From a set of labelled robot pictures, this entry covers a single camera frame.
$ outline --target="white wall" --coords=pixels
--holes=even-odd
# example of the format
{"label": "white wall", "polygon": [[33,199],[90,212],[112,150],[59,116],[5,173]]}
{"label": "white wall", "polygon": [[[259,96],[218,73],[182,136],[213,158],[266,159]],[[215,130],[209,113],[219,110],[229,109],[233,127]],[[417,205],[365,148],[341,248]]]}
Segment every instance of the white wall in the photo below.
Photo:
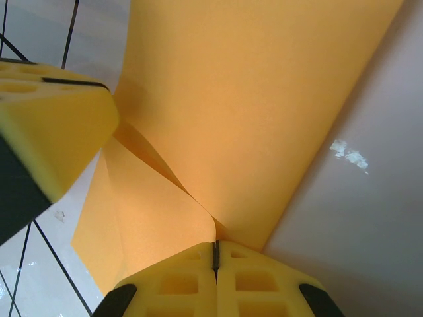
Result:
{"label": "white wall", "polygon": [[407,1],[266,253],[320,279],[347,316],[423,316],[422,160],[423,1]]}

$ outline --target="white paint spot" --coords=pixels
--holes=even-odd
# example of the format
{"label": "white paint spot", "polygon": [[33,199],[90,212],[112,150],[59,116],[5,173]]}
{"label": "white paint spot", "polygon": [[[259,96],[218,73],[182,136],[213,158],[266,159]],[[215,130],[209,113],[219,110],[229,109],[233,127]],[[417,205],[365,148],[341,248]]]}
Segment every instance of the white paint spot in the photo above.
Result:
{"label": "white paint spot", "polygon": [[343,157],[346,149],[346,142],[343,140],[335,140],[330,146],[330,149],[336,152],[336,157]]}
{"label": "white paint spot", "polygon": [[61,221],[61,222],[65,223],[65,213],[63,211],[60,211],[60,210],[54,211],[54,217],[58,221]]}
{"label": "white paint spot", "polygon": [[353,149],[346,150],[346,148],[347,144],[343,140],[335,140],[330,146],[330,150],[335,152],[336,157],[344,157],[344,160],[356,165],[358,168],[361,168],[366,174],[369,174],[369,172],[366,171],[367,167],[369,166],[369,163],[367,163],[366,158],[363,157],[359,151]]}

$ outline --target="tile grout line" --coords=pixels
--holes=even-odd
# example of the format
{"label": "tile grout line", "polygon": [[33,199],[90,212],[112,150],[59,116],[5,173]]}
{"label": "tile grout line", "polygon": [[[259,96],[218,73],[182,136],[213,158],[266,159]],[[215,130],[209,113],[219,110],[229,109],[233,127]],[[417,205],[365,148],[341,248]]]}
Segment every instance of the tile grout line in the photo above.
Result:
{"label": "tile grout line", "polygon": [[[7,283],[6,283],[5,277],[3,276],[3,273],[1,273],[1,270],[0,270],[0,277],[1,277],[1,279],[3,280],[3,283],[4,283],[4,284],[5,284],[5,286],[6,286],[6,290],[7,290],[8,294],[9,294],[9,296],[10,296],[11,300],[12,300],[12,293],[11,293],[11,291],[10,291],[10,289],[9,289],[9,286],[7,286]],[[13,303],[13,305],[15,306],[15,309],[16,309],[16,311],[18,312],[19,317],[22,317],[22,316],[20,315],[20,312],[19,312],[18,306],[16,306],[16,302],[12,302],[12,303]]]}
{"label": "tile grout line", "polygon": [[[5,2],[5,14],[3,15],[3,30],[1,31],[2,35],[5,35],[5,29],[6,29],[6,15],[7,15],[7,3],[9,2],[9,0],[6,0]],[[0,57],[1,54],[3,53],[3,39],[1,39],[1,43],[0,43]]]}
{"label": "tile grout line", "polygon": [[75,4],[73,6],[73,12],[72,12],[71,24],[69,25],[69,32],[67,33],[65,53],[63,54],[63,61],[61,63],[61,68],[62,69],[65,69],[65,66],[66,66],[67,55],[69,53],[69,47],[71,45],[71,38],[72,38],[72,33],[73,33],[73,27],[75,25],[75,20],[77,18],[78,6],[79,6],[79,0],[75,0]]}
{"label": "tile grout line", "polygon": [[30,232],[30,230],[31,230],[31,223],[28,224],[28,228],[26,230],[26,236],[25,236],[25,240],[24,240],[24,246],[22,248],[22,255],[20,256],[20,263],[19,263],[19,268],[18,268],[18,275],[16,276],[15,289],[13,290],[11,308],[9,310],[9,317],[12,316],[13,304],[15,303],[16,292],[18,291],[19,278],[20,278],[20,273],[22,271],[22,265],[24,263],[26,245],[28,244],[28,238],[29,238],[29,232]]}
{"label": "tile grout line", "polygon": [[65,274],[67,280],[71,284],[73,290],[75,291],[76,295],[78,296],[78,298],[81,301],[82,305],[84,306],[85,310],[88,312],[88,315],[89,316],[93,315],[93,313],[91,312],[91,309],[88,307],[87,302],[85,302],[85,299],[82,297],[82,294],[79,292],[77,286],[75,285],[71,276],[69,275],[69,273],[65,269],[65,266],[60,261],[59,256],[56,254],[56,251],[54,251],[52,245],[50,244],[50,241],[47,239],[46,235],[44,234],[43,230],[41,229],[41,227],[38,224],[36,219],[34,219],[34,224],[37,227],[38,231],[40,232],[42,238],[44,239],[44,242],[47,244],[47,247],[50,249],[50,252],[53,254],[53,257],[56,259],[56,262],[59,264],[61,270],[63,271],[63,274]]}

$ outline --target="orange paper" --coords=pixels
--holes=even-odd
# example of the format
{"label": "orange paper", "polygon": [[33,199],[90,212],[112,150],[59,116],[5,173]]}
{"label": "orange paper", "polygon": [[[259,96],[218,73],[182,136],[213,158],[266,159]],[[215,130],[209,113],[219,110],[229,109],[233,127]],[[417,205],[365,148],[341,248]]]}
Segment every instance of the orange paper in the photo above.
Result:
{"label": "orange paper", "polygon": [[113,277],[216,232],[260,250],[402,2],[132,0],[122,123],[73,241],[97,283],[109,242]]}
{"label": "orange paper", "polygon": [[402,0],[137,0],[122,117],[260,250]]}

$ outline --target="black foam edge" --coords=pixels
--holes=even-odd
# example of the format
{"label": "black foam edge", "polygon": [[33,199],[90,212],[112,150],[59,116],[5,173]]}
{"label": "black foam edge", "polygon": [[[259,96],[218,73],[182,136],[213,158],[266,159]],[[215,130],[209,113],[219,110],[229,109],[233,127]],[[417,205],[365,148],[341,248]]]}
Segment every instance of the black foam edge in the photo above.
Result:
{"label": "black foam edge", "polygon": [[100,83],[98,81],[76,81],[73,79],[63,79],[63,78],[53,78],[53,77],[42,77],[42,81],[44,81],[45,83],[54,83],[54,84],[102,87],[109,90],[109,88],[105,84]]}
{"label": "black foam edge", "polygon": [[220,268],[220,241],[213,242],[213,264],[212,268],[216,275],[216,283],[217,283],[217,275],[219,273]]}
{"label": "black foam edge", "polygon": [[137,287],[134,284],[125,284],[108,292],[92,317],[124,317],[136,292]]}
{"label": "black foam edge", "polygon": [[51,204],[0,134],[0,245]]}
{"label": "black foam edge", "polygon": [[306,283],[299,290],[315,317],[345,317],[326,291]]}

